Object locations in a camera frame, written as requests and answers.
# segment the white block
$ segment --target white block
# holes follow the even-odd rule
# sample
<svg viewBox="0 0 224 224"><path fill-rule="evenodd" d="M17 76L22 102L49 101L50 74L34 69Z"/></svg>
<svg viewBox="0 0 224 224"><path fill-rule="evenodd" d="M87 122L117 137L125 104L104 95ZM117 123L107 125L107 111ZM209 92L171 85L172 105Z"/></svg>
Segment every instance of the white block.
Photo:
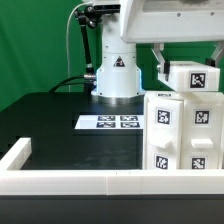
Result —
<svg viewBox="0 0 224 224"><path fill-rule="evenodd" d="M144 113L143 168L179 168L183 102L149 94Z"/></svg>
<svg viewBox="0 0 224 224"><path fill-rule="evenodd" d="M194 149L212 149L214 147L210 139L191 139L191 145Z"/></svg>
<svg viewBox="0 0 224 224"><path fill-rule="evenodd" d="M158 79L178 92L218 91L220 69L192 61L171 61L170 74L158 74Z"/></svg>
<svg viewBox="0 0 224 224"><path fill-rule="evenodd" d="M224 96L222 93L206 92L183 96L181 168L218 169L222 160Z"/></svg>

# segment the black cable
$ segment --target black cable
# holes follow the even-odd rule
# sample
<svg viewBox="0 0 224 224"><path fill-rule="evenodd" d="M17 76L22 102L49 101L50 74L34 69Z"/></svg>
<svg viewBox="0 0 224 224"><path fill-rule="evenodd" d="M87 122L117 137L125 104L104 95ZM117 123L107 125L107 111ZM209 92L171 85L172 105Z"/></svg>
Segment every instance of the black cable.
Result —
<svg viewBox="0 0 224 224"><path fill-rule="evenodd" d="M67 83L67 82L69 82L69 81L72 81L72 80L75 80L75 79L82 79L82 78L84 78L83 75L80 75L80 76L72 76L72 77L70 77L70 78L67 78L67 79L61 81L60 83L58 83L58 84L57 84L56 86L54 86L53 88L51 88L51 89L49 90L49 93L54 93L56 89L58 89L61 85L65 84L65 83Z"/></svg>

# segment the stacked white blocks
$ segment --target stacked white blocks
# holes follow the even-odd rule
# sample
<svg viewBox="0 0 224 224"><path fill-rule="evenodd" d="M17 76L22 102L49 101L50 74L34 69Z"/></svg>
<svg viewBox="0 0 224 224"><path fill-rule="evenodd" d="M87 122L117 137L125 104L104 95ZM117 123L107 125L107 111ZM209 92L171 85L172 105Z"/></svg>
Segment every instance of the stacked white blocks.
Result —
<svg viewBox="0 0 224 224"><path fill-rule="evenodd" d="M178 85L178 88L183 88L181 92L146 93L144 169L222 168L224 96L218 92L206 92L207 89L211 91L211 86L213 91L218 86L219 72L214 73L212 79L207 71L207 75L203 76L204 92L201 89L193 92L195 88L192 89L191 84L198 85L201 81L200 78L195 79L196 76L192 79L192 74L196 72L182 72L187 77L181 77L182 87Z"/></svg>

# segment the green screen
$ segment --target green screen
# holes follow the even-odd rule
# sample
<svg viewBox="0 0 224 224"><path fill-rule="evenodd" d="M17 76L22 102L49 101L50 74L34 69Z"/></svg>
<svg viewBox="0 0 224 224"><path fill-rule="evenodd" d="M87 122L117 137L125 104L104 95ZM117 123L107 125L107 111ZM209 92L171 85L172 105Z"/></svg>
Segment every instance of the green screen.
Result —
<svg viewBox="0 0 224 224"><path fill-rule="evenodd" d="M66 26L78 0L0 0L0 110L23 95L47 92L68 77ZM93 65L101 64L100 28L88 30ZM204 63L214 51L213 43L166 44L164 58ZM81 32L73 19L70 27L71 75L85 72ZM157 81L157 61L150 45L137 46L145 90L165 90ZM224 83L220 82L223 91ZM72 88L82 91L82 87Z"/></svg>

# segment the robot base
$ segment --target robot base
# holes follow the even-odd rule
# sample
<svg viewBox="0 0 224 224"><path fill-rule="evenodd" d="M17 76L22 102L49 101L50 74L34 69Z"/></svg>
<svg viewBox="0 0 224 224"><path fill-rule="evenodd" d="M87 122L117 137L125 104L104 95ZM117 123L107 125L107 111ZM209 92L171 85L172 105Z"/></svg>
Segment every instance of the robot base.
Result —
<svg viewBox="0 0 224 224"><path fill-rule="evenodd" d="M134 97L104 97L99 95L92 95L92 100L101 102L101 103L108 103L108 104L131 104L136 102L141 102L144 100L145 92L140 93Z"/></svg>

